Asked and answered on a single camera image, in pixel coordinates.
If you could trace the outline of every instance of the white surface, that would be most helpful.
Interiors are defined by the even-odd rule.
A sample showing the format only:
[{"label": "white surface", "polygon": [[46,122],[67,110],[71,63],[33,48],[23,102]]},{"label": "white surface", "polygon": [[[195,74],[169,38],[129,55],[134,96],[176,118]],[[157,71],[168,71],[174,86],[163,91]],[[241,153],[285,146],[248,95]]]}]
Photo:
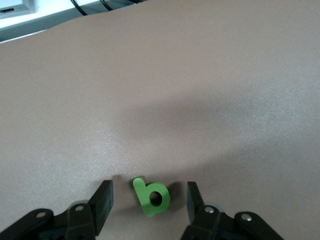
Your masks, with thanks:
[{"label": "white surface", "polygon": [[[93,3],[95,1],[96,0],[77,0],[76,2],[81,7],[82,5]],[[0,29],[37,18],[42,18],[44,16],[75,7],[70,0],[34,0],[34,6],[36,11],[35,13],[0,19]]]},{"label": "white surface", "polygon": [[[98,239],[180,239],[130,179],[320,236],[320,2],[151,0],[0,45],[0,230],[114,179]],[[179,200],[185,199],[185,189]]]}]

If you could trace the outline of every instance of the black cable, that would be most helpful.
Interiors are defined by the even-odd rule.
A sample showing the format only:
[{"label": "black cable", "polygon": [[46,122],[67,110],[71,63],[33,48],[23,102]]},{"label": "black cable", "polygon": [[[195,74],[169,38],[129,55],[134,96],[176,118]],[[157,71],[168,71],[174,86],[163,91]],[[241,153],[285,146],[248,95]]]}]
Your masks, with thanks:
[{"label": "black cable", "polygon": [[86,14],[85,11],[83,11],[83,9],[78,5],[78,3],[76,3],[75,0],[70,0],[73,5],[75,6],[75,8],[83,15],[83,16],[87,16],[88,14]]},{"label": "black cable", "polygon": [[113,9],[106,3],[105,0],[100,0],[100,2],[103,4],[103,6],[108,9],[108,11],[112,11]]}]

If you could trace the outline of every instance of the black metal bracket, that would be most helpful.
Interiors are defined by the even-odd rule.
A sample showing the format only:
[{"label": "black metal bracket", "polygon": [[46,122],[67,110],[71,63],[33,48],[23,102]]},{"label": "black metal bracket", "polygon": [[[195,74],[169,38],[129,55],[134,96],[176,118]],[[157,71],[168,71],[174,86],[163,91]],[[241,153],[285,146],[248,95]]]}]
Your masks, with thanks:
[{"label": "black metal bracket", "polygon": [[0,233],[0,240],[95,240],[114,204],[112,180],[105,180],[87,203],[54,216],[36,209]]},{"label": "black metal bracket", "polygon": [[205,205],[197,183],[187,183],[190,225],[181,240],[283,240],[253,212],[238,212],[234,219],[216,207]]}]

